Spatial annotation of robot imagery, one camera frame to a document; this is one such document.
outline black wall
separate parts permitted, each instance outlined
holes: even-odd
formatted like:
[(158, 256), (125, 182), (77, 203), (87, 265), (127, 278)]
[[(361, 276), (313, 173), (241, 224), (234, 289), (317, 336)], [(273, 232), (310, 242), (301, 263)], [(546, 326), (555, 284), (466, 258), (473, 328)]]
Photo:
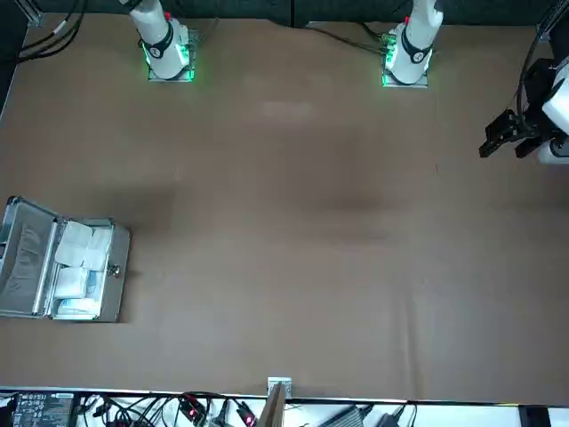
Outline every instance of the black wall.
[[(38, 0), (48, 12), (66, 12), (72, 0)], [(164, 8), (182, 17), (261, 18), (300, 27), (310, 20), (400, 21), (412, 0), (163, 0)], [(445, 23), (530, 25), (553, 0), (443, 0)], [(89, 0), (90, 12), (122, 12), (118, 0)]]
[(18, 54), (28, 21), (13, 0), (0, 0), (0, 112), (4, 107), (6, 94), (10, 89), (15, 66), (6, 61)]

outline case latch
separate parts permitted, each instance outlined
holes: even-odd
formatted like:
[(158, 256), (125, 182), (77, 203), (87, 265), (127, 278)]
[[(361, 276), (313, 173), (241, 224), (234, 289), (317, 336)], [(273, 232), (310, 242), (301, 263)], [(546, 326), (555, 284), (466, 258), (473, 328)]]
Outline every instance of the case latch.
[(107, 267), (107, 276), (118, 278), (121, 275), (121, 266), (118, 264), (109, 264)]

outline brown table surface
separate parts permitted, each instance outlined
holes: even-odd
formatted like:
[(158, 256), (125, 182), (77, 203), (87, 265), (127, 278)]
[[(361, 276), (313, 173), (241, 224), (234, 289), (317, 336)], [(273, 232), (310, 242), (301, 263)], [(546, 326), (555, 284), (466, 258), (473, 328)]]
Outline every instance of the brown table surface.
[(224, 20), (193, 84), (150, 84), (128, 18), (87, 16), (17, 70), (0, 197), (132, 229), (121, 322), (0, 319), (0, 383), (567, 404), (569, 168), (477, 154), (532, 38), (444, 28), (430, 88), (394, 90)]

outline wire bundle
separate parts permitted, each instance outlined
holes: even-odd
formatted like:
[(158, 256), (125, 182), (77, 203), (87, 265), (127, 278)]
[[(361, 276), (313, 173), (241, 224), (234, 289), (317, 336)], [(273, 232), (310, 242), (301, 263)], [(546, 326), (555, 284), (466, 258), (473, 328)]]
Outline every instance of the wire bundle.
[(373, 40), (375, 42), (377, 42), (377, 44), (368, 44), (368, 43), (359, 43), (359, 42), (355, 42), (353, 40), (350, 40), (349, 38), (346, 37), (342, 37), (342, 36), (338, 36), (326, 29), (322, 29), (319, 27), (313, 27), (311, 25), (306, 26), (306, 29), (310, 29), (312, 31), (316, 31), (317, 33), (321, 33), (321, 34), (326, 34), (327, 36), (333, 38), (334, 40), (338, 40), (339, 42), (342, 42), (344, 44), (348, 44), (350, 46), (356, 47), (358, 49), (362, 49), (364, 51), (368, 51), (371, 53), (376, 53), (376, 54), (381, 54), (383, 53), (383, 50), (381, 48), (381, 44), (380, 44), (380, 37), (381, 34), (379, 33), (375, 33), (373, 32), (369, 27), (367, 27), (364, 23), (360, 23), (360, 26), (364, 26), (365, 28), (367, 28), (367, 30), (365, 31), (367, 34), (369, 34), (370, 36), (373, 37)]
[(396, 409), (396, 411), (393, 413), (393, 417), (398, 422), (399, 419), (401, 418), (401, 415), (405, 411), (405, 408), (407, 407), (407, 405), (410, 405), (413, 407), (413, 411), (411, 412), (411, 416), (409, 417), (409, 421), (407, 422), (407, 427), (414, 427), (415, 420), (417, 420), (417, 411), (419, 410), (416, 403), (405, 402), (398, 409)]
[[(95, 397), (95, 400), (89, 401), (91, 396)], [(194, 399), (206, 399), (206, 408), (204, 418), (201, 423), (197, 427), (205, 427), (205, 423), (207, 420), (207, 416), (210, 412), (212, 399), (225, 399), (225, 396), (216, 394), (216, 393), (208, 393), (208, 392), (201, 392), (201, 391), (193, 391), (193, 392), (184, 392), (179, 395), (171, 395), (171, 396), (164, 396), (164, 395), (155, 395), (150, 394), (148, 396), (141, 397), (140, 399), (136, 400), (130, 405), (122, 405), (117, 402), (115, 399), (112, 399), (110, 396), (105, 394), (100, 395), (87, 395), (84, 397), (83, 404), (77, 406), (77, 415), (82, 415), (84, 418), (85, 427), (89, 427), (89, 423), (87, 421), (87, 413), (92, 411), (93, 407), (100, 402), (102, 399), (102, 403), (93, 410), (92, 416), (93, 417), (100, 417), (102, 423), (106, 427), (121, 427), (121, 426), (130, 426), (130, 427), (156, 427), (156, 423), (158, 420), (162, 421), (164, 426), (167, 426), (167, 423), (164, 419), (164, 408), (168, 403), (172, 402), (173, 400), (180, 401), (181, 399), (185, 399), (187, 397), (191, 397)], [(144, 408), (144, 410), (140, 411), (135, 409), (136, 406), (140, 405), (145, 400), (150, 400), (148, 405)], [(115, 414), (111, 417), (109, 414), (111, 409), (114, 408), (116, 410)], [(176, 409), (176, 416), (174, 418), (174, 423), (172, 427), (176, 426), (178, 422), (178, 416), (180, 414), (180, 403)]]
[(88, 0), (83, 0), (81, 11), (79, 12), (79, 15), (77, 16), (75, 22), (70, 27), (68, 27), (61, 36), (57, 35), (68, 26), (71, 15), (76, 11), (79, 0), (74, 0), (73, 5), (71, 6), (71, 10), (49, 35), (40, 38), (39, 40), (36, 40), (30, 44), (25, 44), (18, 52), (18, 55), (14, 58), (2, 58), (0, 61), (3, 63), (8, 62), (21, 64), (22, 62), (26, 62), (28, 60), (49, 58), (50, 56), (56, 55), (67, 49), (68, 46), (73, 43), (73, 40), (75, 40), (77, 33), (79, 32), (85, 10), (87, 9), (87, 2)]

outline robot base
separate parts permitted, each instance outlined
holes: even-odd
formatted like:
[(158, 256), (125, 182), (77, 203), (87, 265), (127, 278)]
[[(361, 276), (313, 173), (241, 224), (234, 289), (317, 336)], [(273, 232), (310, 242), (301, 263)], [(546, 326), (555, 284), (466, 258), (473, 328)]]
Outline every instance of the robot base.
[(403, 85), (399, 83), (389, 71), (385, 70), (385, 60), (383, 60), (381, 63), (381, 85), (383, 87), (414, 87), (427, 89), (429, 88), (429, 80), (427, 79), (427, 75), (423, 74), (417, 83), (413, 85)]
[(188, 28), (188, 41), (181, 47), (182, 51), (188, 55), (188, 65), (173, 78), (163, 79), (154, 74), (151, 67), (148, 67), (148, 81), (149, 82), (163, 82), (163, 83), (190, 83), (194, 80), (196, 74), (196, 57), (197, 57), (197, 44), (199, 41), (199, 33), (196, 29)]

